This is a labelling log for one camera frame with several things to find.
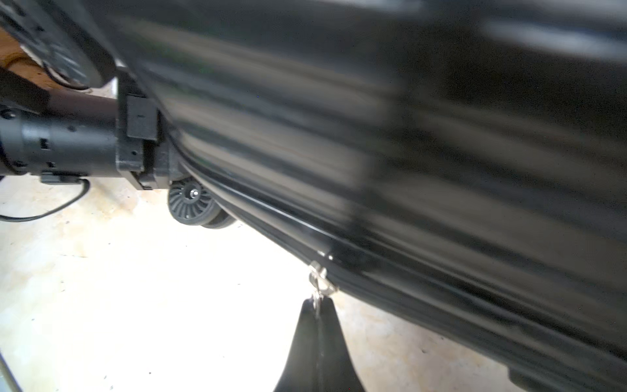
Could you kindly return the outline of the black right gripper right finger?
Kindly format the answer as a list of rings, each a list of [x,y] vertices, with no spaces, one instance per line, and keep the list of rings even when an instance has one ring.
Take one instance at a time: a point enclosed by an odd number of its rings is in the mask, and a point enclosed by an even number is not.
[[[318,311],[318,391],[364,391],[349,355],[336,307],[329,297]]]

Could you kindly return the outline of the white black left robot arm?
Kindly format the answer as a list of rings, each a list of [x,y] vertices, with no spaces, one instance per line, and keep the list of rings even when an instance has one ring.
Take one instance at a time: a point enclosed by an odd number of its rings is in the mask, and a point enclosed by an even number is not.
[[[114,99],[41,88],[24,109],[1,99],[2,175],[121,177],[138,190],[188,178],[172,125],[127,69],[116,78]]]

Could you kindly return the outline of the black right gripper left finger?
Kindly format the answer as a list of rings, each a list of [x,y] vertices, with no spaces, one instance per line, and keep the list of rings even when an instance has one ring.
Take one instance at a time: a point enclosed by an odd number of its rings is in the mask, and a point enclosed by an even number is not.
[[[287,361],[274,392],[318,391],[318,320],[314,301],[303,302]]]

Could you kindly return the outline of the black hard-shell suitcase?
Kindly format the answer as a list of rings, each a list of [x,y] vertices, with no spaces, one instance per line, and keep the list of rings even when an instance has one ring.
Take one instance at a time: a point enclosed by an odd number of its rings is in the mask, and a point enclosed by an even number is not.
[[[4,1],[62,91],[127,69],[190,176],[338,290],[529,391],[626,388],[623,1]]]

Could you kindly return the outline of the silver zipper pull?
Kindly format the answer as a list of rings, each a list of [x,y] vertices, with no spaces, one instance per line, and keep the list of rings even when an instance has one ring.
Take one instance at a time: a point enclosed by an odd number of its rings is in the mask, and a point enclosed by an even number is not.
[[[313,287],[312,302],[316,317],[320,315],[322,302],[325,297],[330,297],[338,291],[338,288],[328,279],[328,271],[317,261],[309,265],[309,282]]]

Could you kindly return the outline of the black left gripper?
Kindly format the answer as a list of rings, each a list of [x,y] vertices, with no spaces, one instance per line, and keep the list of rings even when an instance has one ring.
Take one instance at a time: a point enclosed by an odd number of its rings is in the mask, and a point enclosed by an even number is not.
[[[116,168],[138,190],[167,189],[189,176],[168,132],[173,126],[163,117],[128,73],[117,74]]]

